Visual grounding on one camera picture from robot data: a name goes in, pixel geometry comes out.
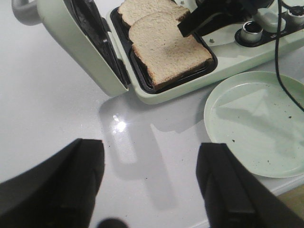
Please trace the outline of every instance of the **toast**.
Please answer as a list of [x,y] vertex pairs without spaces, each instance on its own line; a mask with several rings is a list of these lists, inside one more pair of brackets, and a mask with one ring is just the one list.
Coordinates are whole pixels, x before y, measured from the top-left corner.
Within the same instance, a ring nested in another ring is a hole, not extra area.
[[155,90],[212,59],[193,36],[181,35],[178,23],[170,13],[157,12],[139,19],[129,30],[132,48],[146,66]]
[[129,27],[139,19],[156,12],[171,13],[179,21],[190,14],[187,8],[178,6],[172,0],[125,0],[118,8],[123,22]]

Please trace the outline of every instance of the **power cord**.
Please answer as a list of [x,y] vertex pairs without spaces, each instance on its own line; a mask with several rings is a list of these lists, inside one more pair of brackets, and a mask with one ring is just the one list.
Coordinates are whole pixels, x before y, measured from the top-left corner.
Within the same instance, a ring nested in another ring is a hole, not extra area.
[[290,97],[290,99],[304,112],[304,108],[301,106],[301,104],[290,94],[290,92],[287,90],[287,88],[284,86],[280,71],[279,71],[279,42],[280,42],[280,34],[281,34],[281,21],[282,21],[282,6],[286,9],[292,10],[293,7],[288,6],[285,4],[282,0],[278,0],[278,24],[277,24],[277,31],[276,31],[276,39],[275,39],[275,72],[277,80],[282,87],[282,89],[285,91],[285,93]]

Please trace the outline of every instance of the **white countertop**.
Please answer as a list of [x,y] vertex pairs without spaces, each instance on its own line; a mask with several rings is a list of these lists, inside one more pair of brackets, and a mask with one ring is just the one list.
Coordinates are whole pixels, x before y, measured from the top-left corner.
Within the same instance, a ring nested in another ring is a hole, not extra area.
[[[121,0],[96,0],[101,15]],[[105,175],[90,228],[107,217],[130,228],[208,227],[195,168],[207,136],[211,85],[158,105],[134,91],[109,98],[42,24],[25,26],[0,1],[0,182],[31,169],[76,138],[102,139]],[[280,58],[281,73],[304,82],[304,48]],[[255,69],[274,72],[274,62]],[[258,177],[275,194],[304,175]]]

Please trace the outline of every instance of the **sandwich maker handle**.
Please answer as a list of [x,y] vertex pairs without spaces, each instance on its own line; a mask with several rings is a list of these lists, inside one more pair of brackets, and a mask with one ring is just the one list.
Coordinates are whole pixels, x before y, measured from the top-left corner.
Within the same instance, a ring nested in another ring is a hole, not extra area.
[[22,24],[36,25],[41,23],[37,10],[37,0],[30,3],[29,0],[12,0],[11,7],[15,17]]

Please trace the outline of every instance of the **plate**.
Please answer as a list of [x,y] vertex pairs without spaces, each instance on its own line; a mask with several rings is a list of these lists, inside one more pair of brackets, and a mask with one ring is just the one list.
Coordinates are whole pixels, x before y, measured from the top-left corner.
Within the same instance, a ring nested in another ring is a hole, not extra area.
[[[304,85],[290,77],[282,82],[304,103]],[[293,177],[304,173],[304,113],[271,72],[246,72],[220,83],[204,110],[213,143],[226,143],[252,173]]]

